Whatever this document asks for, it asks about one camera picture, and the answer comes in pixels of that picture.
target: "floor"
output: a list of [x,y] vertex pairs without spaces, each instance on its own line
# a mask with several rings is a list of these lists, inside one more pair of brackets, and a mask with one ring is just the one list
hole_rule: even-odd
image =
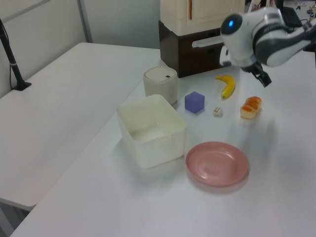
[[26,210],[0,202],[0,237],[9,237],[28,214]]

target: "banana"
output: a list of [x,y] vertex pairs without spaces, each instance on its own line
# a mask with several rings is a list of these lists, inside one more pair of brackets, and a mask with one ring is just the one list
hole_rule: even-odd
[[232,76],[230,75],[223,75],[223,76],[216,76],[216,79],[222,80],[225,82],[227,85],[225,88],[222,90],[222,99],[230,97],[230,95],[234,92],[235,90],[235,80]]

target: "purple cube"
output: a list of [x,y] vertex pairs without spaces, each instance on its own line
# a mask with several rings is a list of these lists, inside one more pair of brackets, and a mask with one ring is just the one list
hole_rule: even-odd
[[204,109],[204,101],[205,96],[194,91],[184,97],[184,107],[186,110],[196,114],[197,112]]

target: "white plastic container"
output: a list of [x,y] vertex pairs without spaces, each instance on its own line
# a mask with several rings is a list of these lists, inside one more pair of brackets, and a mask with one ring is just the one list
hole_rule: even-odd
[[177,101],[178,75],[169,67],[161,66],[149,69],[143,76],[146,96],[162,95],[170,105]]
[[117,106],[123,139],[142,168],[181,157],[187,124],[161,95]]
[[160,0],[160,20],[177,36],[220,28],[232,13],[244,12],[245,0]]

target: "plate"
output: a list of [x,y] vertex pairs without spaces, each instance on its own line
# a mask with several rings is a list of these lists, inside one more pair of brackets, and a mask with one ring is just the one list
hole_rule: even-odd
[[248,171],[248,160],[237,147],[223,142],[204,142],[193,147],[186,156],[189,172],[211,186],[231,185]]

